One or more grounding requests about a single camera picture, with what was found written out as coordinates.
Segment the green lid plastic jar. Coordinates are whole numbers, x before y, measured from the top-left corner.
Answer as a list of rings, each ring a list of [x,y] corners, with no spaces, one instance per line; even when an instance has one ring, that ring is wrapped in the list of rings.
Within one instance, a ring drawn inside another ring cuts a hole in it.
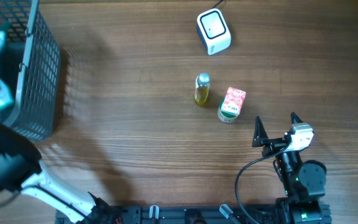
[[[233,114],[222,112],[221,107],[223,105],[223,102],[224,101],[222,101],[221,104],[218,107],[218,118],[224,123],[233,123],[233,122],[235,122],[235,120],[238,118],[238,116],[234,116]]]

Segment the red white tissue pack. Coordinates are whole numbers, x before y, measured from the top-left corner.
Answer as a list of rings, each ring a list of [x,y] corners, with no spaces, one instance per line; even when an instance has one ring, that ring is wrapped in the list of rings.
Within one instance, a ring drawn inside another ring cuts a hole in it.
[[[246,98],[246,92],[237,88],[229,87],[223,99],[221,107],[222,112],[239,116],[241,113],[242,105]]]

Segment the yellow Vim liquid bottle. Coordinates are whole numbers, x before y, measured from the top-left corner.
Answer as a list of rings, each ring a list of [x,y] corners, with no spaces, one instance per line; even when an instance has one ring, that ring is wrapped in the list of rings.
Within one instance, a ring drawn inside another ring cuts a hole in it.
[[[200,73],[195,80],[195,102],[202,106],[205,105],[208,100],[209,88],[210,88],[210,76],[208,73]]]

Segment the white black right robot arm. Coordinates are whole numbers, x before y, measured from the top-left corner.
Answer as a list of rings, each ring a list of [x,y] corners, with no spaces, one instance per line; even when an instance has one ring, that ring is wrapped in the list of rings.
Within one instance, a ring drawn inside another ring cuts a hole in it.
[[[325,196],[326,166],[316,160],[303,161],[300,152],[310,147],[313,128],[291,113],[291,128],[281,138],[270,139],[259,117],[255,118],[252,147],[262,147],[262,157],[274,156],[273,167],[286,190],[275,202],[278,223],[331,223]]]

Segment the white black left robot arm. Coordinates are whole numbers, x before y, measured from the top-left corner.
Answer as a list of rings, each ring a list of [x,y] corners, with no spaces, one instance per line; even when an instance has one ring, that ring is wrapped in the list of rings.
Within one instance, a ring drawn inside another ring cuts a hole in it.
[[[39,150],[0,123],[0,192],[37,198],[72,223],[114,223],[114,211],[102,199],[81,191],[48,170]]]

